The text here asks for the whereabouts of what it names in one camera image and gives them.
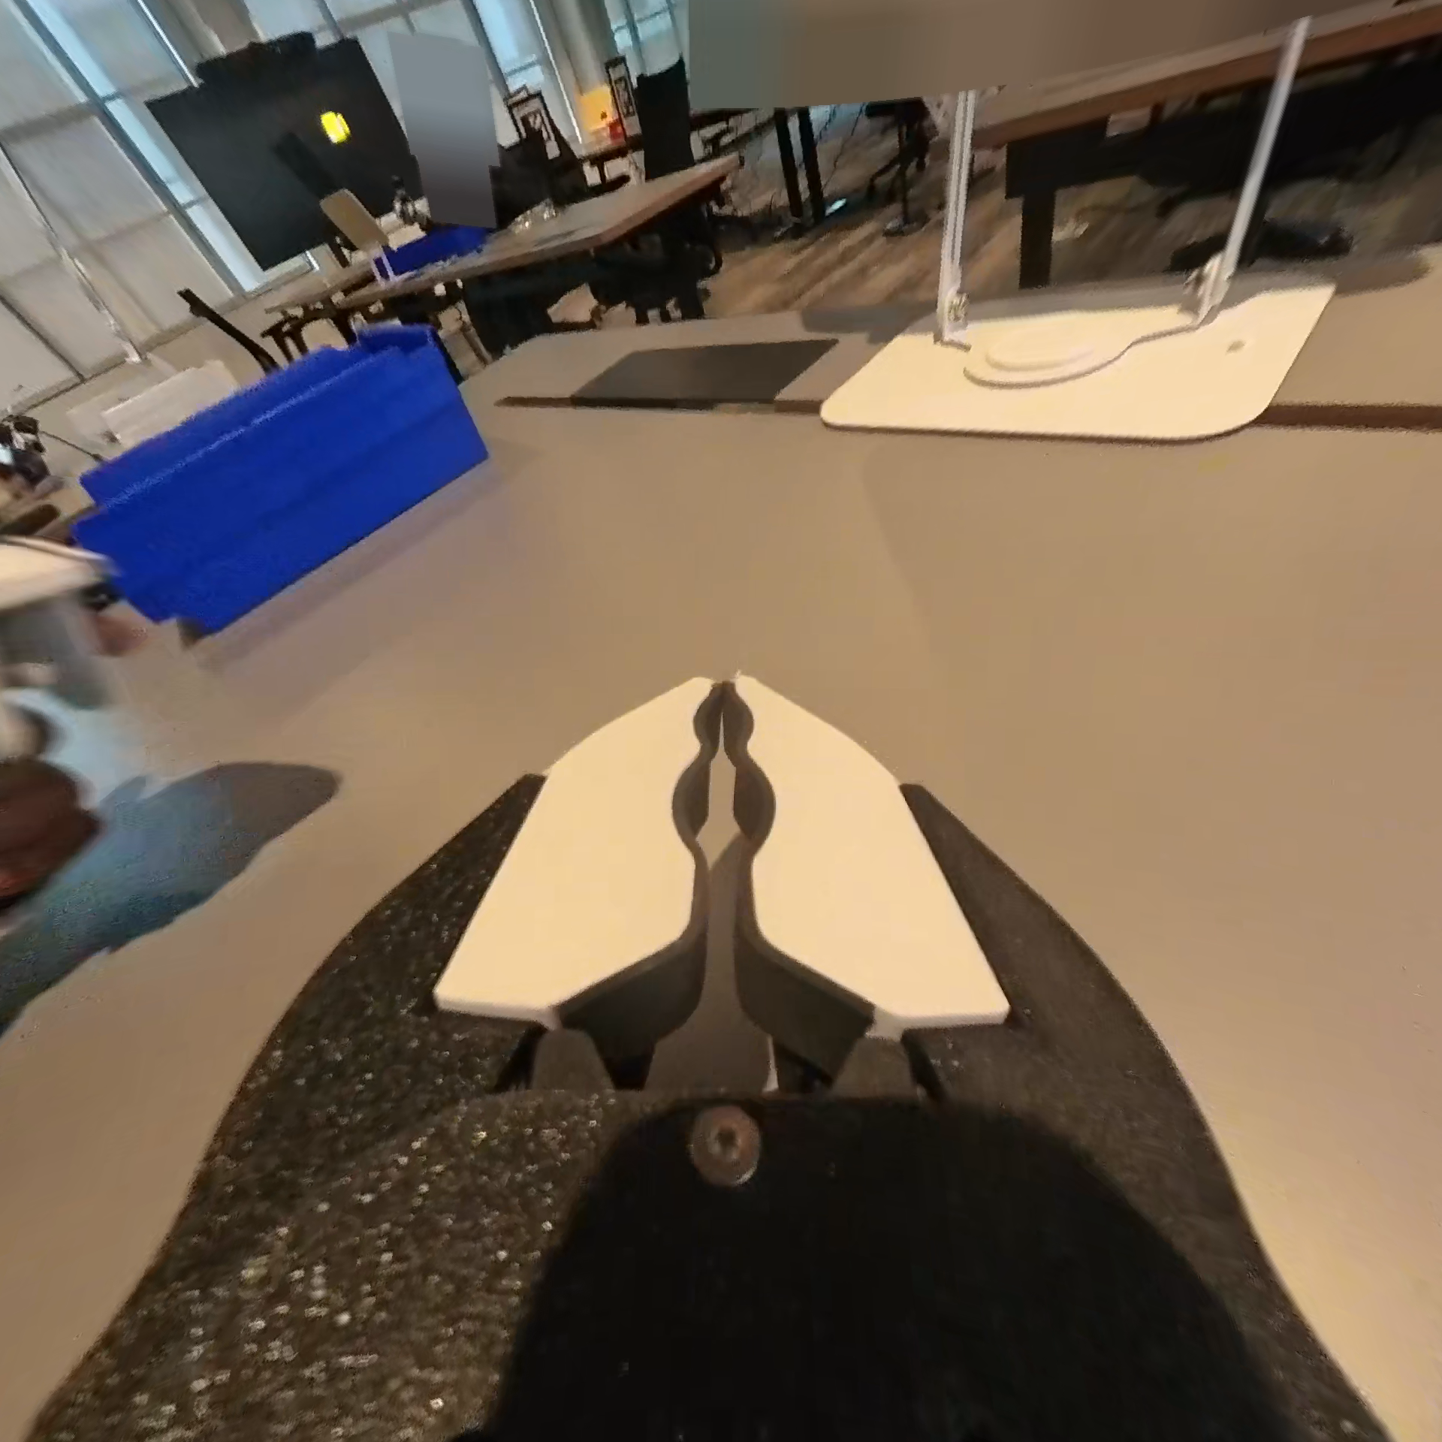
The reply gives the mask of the black display panel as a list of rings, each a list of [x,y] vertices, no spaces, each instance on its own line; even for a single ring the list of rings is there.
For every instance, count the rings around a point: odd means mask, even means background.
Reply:
[[[351,190],[374,215],[394,190],[422,193],[356,36],[286,34],[203,61],[197,82],[152,98],[145,116],[262,271],[330,245],[326,193]]]

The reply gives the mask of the black flat pad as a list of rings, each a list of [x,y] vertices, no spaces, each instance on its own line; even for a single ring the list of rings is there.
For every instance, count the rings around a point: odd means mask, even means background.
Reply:
[[[632,351],[571,391],[586,410],[774,405],[840,342],[741,342]]]

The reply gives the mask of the white board stand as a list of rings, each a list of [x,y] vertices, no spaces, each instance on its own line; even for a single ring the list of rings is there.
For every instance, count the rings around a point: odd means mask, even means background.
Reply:
[[[922,82],[925,45],[958,67],[933,324],[900,332],[821,423],[856,435],[968,435],[1070,441],[1203,441],[1253,423],[1281,391],[1334,283],[1239,271],[1295,71],[1315,7],[925,7],[887,56]],[[1253,128],[1220,254],[1182,283],[1120,283],[1019,298],[970,298],[963,214],[977,109],[989,87],[1095,67],[1272,36],[1272,92]]]

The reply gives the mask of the person's left hand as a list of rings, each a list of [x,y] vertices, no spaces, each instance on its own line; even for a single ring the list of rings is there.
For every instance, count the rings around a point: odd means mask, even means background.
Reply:
[[[69,769],[24,755],[0,764],[0,906],[40,896],[90,837],[103,820]]]

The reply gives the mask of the plain wooden board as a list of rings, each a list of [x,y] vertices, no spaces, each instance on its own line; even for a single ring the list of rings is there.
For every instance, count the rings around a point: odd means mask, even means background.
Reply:
[[[351,245],[356,263],[370,263],[377,283],[389,283],[384,220],[351,190],[324,193],[319,207]]]

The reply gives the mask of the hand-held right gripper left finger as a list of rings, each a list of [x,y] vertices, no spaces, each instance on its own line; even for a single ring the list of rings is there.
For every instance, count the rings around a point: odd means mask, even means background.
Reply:
[[[693,1015],[720,715],[723,685],[687,679],[546,764],[433,988],[440,1015],[586,1031],[604,1062],[644,1062]]]

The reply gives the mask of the large paned window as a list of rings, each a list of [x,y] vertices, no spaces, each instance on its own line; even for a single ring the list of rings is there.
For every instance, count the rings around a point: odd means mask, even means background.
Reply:
[[[330,266],[256,263],[145,116],[197,67],[262,36],[356,36],[394,107],[389,34],[482,45],[503,98],[540,87],[571,139],[597,139],[604,61],[632,75],[690,56],[682,0],[17,0],[0,7],[0,324],[2,402],[55,397],[176,336],[181,292],[234,310]]]

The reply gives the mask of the blue plastic bin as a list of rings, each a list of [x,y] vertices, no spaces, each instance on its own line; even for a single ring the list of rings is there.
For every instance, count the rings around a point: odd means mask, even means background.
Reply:
[[[377,277],[421,277],[429,266],[476,258],[492,239],[490,228],[433,228],[411,245],[384,245]]]
[[[83,474],[73,544],[145,621],[225,633],[490,461],[429,328],[365,328]]]

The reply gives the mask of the long wooden table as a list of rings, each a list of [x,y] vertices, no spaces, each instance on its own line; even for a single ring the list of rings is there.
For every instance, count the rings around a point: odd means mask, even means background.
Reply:
[[[1352,7],[1312,22],[1260,193],[1341,169],[1375,139],[1414,139],[1435,116],[1435,7]],[[1003,152],[1003,199],[1024,207],[1019,288],[1056,277],[1056,199],[1104,181],[1148,181],[1182,199],[1239,190],[1260,119],[1274,36],[1083,79],[1003,87],[981,107],[977,145]]]
[[[440,314],[465,310],[465,288],[479,288],[482,298],[544,298],[593,277],[604,288],[658,277],[675,283],[675,310],[702,320],[702,277],[687,271],[687,254],[702,245],[682,237],[682,220],[703,215],[737,169],[741,155],[723,152],[658,181],[632,181],[403,277],[377,283],[365,263],[351,263],[347,271],[297,283],[265,314],[293,336],[307,324],[330,324],[341,342],[356,342],[365,324],[422,320],[433,328]]]

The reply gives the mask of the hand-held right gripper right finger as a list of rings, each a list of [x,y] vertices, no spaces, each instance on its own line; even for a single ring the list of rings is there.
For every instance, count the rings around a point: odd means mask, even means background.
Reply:
[[[728,684],[733,988],[776,1077],[840,1077],[859,1041],[1003,1028],[1010,996],[902,783],[761,679]]]

